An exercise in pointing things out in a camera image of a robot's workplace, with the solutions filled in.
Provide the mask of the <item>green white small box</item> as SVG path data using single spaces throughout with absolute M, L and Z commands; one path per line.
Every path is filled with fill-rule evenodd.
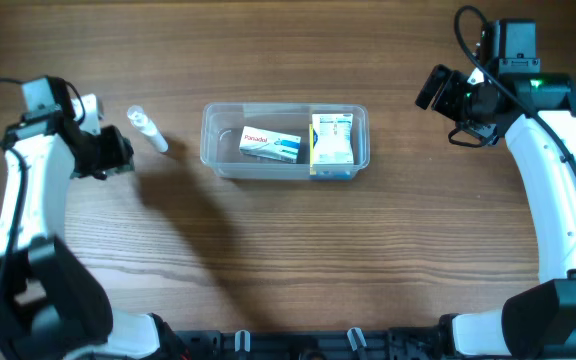
M 120 174 L 124 174 L 124 173 L 129 173 L 129 172 L 133 172 L 134 168 L 133 167 L 129 167 L 129 166 L 123 166 L 123 167 L 115 167 L 109 170 L 105 171 L 105 174 L 108 177 L 111 176 L 116 176 L 116 175 L 120 175 Z

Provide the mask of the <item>white Hansaplast plaster box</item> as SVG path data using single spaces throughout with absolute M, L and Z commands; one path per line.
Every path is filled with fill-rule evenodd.
M 310 164 L 352 164 L 351 145 L 353 115 L 313 114 L 310 126 Z

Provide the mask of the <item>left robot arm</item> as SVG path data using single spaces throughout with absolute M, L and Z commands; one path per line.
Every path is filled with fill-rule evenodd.
M 132 164 L 132 148 L 96 110 L 26 113 L 0 140 L 8 178 L 0 216 L 0 357 L 177 359 L 183 343 L 159 316 L 111 307 L 64 241 L 75 178 Z

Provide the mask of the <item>white caplet medicine box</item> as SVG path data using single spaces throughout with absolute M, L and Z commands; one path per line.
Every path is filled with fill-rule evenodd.
M 301 137 L 244 126 L 239 150 L 242 154 L 296 163 Z

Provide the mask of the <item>blue lozenge box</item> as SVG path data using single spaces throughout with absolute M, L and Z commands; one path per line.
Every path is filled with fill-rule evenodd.
M 320 179 L 349 179 L 350 171 L 346 169 L 347 166 L 354 164 L 338 164 L 338 165 L 315 165 L 310 164 L 310 126 L 309 126 L 309 172 L 314 178 Z

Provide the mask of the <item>white spray bottle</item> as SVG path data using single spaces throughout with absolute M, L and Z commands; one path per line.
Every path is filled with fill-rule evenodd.
M 139 105 L 132 105 L 127 110 L 127 117 L 133 127 L 138 130 L 148 142 L 160 153 L 168 151 L 168 143 L 157 128 L 154 121 Z

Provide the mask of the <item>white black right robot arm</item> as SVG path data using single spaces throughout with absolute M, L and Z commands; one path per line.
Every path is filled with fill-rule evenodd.
M 537 286 L 503 306 L 441 318 L 433 357 L 576 359 L 576 89 L 567 74 L 466 76 L 436 66 L 416 104 L 485 146 L 503 139 L 519 169 L 538 246 Z

